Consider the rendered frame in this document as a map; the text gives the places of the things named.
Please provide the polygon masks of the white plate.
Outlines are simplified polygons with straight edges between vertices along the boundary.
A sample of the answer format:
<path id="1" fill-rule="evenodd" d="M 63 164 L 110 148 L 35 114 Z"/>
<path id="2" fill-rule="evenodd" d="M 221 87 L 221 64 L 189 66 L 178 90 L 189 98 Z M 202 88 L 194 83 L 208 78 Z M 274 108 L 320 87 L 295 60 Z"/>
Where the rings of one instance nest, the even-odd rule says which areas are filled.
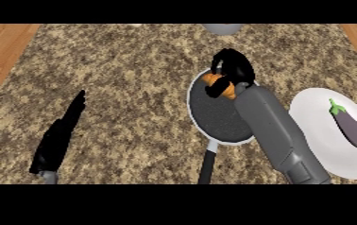
<path id="1" fill-rule="evenodd" d="M 329 112 L 329 99 L 345 107 L 357 121 L 357 103 L 324 88 L 308 88 L 295 95 L 289 114 L 324 169 L 336 176 L 357 180 L 357 147 L 343 138 Z"/>

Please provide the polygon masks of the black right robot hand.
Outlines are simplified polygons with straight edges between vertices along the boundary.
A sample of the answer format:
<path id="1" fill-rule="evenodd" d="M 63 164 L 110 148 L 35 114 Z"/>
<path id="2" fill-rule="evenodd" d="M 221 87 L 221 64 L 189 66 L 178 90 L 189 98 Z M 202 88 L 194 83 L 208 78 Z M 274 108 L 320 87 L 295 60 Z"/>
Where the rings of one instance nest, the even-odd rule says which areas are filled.
<path id="1" fill-rule="evenodd" d="M 221 77 L 211 86 L 205 87 L 206 95 L 218 98 L 230 85 L 240 83 L 251 87 L 255 80 L 253 68 L 245 55 L 231 48 L 222 48 L 214 55 L 211 71 L 217 73 L 220 69 Z"/>

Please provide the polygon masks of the purple eggplant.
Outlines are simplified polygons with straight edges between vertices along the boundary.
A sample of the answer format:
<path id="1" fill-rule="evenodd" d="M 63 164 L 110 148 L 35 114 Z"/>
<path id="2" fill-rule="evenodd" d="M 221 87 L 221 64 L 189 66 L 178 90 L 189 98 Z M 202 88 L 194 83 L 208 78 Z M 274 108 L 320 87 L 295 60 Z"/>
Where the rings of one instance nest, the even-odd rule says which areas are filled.
<path id="1" fill-rule="evenodd" d="M 357 147 L 357 121 L 346 112 L 345 107 L 338 105 L 333 99 L 329 99 L 329 102 L 329 112 L 343 134 L 343 138 Z"/>

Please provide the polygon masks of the grey round bowl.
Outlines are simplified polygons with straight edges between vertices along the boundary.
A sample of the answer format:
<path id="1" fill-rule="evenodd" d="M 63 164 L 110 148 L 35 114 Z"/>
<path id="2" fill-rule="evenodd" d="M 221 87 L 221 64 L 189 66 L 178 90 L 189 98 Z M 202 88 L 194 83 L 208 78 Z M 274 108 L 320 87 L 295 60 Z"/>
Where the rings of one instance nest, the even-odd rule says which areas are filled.
<path id="1" fill-rule="evenodd" d="M 203 24 L 203 27 L 214 34 L 225 36 L 239 32 L 242 24 Z"/>

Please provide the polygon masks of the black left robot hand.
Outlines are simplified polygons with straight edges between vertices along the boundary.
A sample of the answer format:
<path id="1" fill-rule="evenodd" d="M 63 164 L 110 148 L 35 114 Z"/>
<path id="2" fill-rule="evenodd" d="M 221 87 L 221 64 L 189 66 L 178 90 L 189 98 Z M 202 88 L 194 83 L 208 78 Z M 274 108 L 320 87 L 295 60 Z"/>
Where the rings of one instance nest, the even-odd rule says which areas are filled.
<path id="1" fill-rule="evenodd" d="M 43 134 L 29 167 L 32 174 L 40 173 L 40 171 L 59 170 L 68 149 L 71 133 L 75 129 L 84 108 L 85 91 L 81 91 L 68 106 L 63 117 L 53 122 L 48 130 Z"/>

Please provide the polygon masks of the orange croissant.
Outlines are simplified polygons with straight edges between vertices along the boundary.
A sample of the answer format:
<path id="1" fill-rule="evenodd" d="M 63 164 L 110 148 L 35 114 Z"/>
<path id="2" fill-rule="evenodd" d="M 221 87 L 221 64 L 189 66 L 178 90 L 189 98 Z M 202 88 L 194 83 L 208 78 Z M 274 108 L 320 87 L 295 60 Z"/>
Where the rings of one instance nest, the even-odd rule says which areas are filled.
<path id="1" fill-rule="evenodd" d="M 202 76 L 202 80 L 206 82 L 208 86 L 212 86 L 220 78 L 221 78 L 221 74 L 209 73 L 209 74 L 205 74 Z M 224 97 L 227 97 L 228 99 L 234 99 L 236 98 L 236 92 L 234 92 L 234 85 L 233 84 L 228 84 L 228 87 L 225 88 L 225 90 L 221 93 L 221 95 Z"/>

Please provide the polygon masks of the dark grey frying pan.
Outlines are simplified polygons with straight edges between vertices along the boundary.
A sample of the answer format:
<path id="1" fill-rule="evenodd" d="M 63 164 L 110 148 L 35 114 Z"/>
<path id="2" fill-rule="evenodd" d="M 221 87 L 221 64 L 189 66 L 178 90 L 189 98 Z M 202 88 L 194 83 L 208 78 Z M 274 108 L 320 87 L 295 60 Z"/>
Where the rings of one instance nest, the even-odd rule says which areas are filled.
<path id="1" fill-rule="evenodd" d="M 251 128 L 233 107 L 233 100 L 224 96 L 218 98 L 206 96 L 206 82 L 202 78 L 209 73 L 211 70 L 206 69 L 196 75 L 187 90 L 189 116 L 196 129 L 208 138 L 199 184 L 211 182 L 217 147 L 220 145 L 240 146 L 253 140 Z"/>

